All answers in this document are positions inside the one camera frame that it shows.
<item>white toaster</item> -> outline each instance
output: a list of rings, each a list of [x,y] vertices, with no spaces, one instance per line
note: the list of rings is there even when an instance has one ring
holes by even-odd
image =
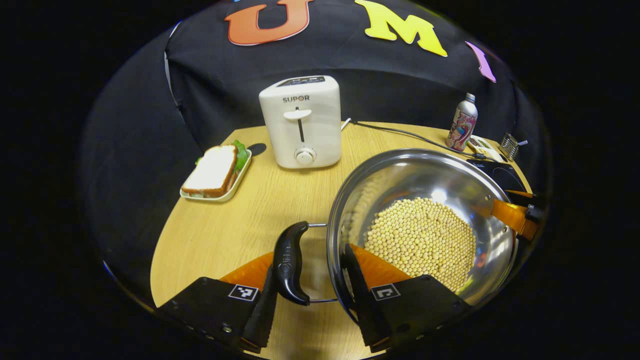
[[[314,168],[340,160],[340,88],[331,76],[282,80],[259,99],[278,165]]]

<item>bread slice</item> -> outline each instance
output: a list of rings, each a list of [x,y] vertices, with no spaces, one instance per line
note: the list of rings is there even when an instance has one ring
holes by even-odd
[[[236,156],[235,145],[214,146],[205,151],[198,161],[196,169],[182,185],[182,191],[191,196],[221,197],[231,188],[235,179]]]

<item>yellow letter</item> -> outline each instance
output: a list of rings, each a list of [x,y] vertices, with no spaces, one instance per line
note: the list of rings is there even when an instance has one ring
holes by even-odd
[[[355,3],[367,9],[371,27],[365,29],[364,32],[370,37],[387,40],[397,39],[396,34],[389,31],[389,26],[391,26],[407,44],[413,43],[415,35],[420,34],[418,45],[421,48],[441,56],[447,56],[447,52],[442,49],[436,33],[433,32],[433,25],[428,21],[413,15],[409,15],[406,20],[403,20],[386,6],[372,1],[355,0]]]

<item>wok handle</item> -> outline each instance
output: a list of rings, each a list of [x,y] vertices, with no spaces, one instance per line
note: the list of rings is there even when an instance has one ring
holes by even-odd
[[[311,299],[300,288],[300,273],[302,273],[300,238],[308,229],[309,223],[306,221],[289,226],[280,234],[273,251],[276,289],[283,298],[305,306],[311,304]]]

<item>power cord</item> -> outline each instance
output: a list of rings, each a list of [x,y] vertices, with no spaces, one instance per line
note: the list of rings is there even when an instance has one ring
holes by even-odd
[[[431,141],[423,136],[420,136],[418,134],[412,133],[411,131],[406,131],[406,130],[400,130],[400,129],[392,129],[391,127],[382,127],[382,126],[375,126],[375,125],[369,125],[369,124],[363,124],[359,121],[353,120],[351,119],[351,122],[354,125],[359,125],[359,126],[364,126],[364,127],[370,127],[371,129],[378,129],[378,130],[387,130],[387,131],[395,131],[396,133],[402,133],[402,134],[406,134],[406,135],[410,135],[410,136],[414,136],[422,141],[428,142],[431,145],[435,145],[438,147],[441,147],[443,149],[447,149],[449,151],[455,152],[456,154],[460,154],[462,156],[468,156],[470,158],[474,158],[474,159],[479,159],[479,160],[491,160],[494,161],[496,163],[498,163],[499,161],[497,161],[496,159],[493,158],[488,158],[486,157],[484,154],[467,154],[466,152],[462,152],[462,151],[458,151],[456,149],[452,149],[450,147],[446,147],[444,145],[440,145],[439,143],[436,143],[434,141]]]

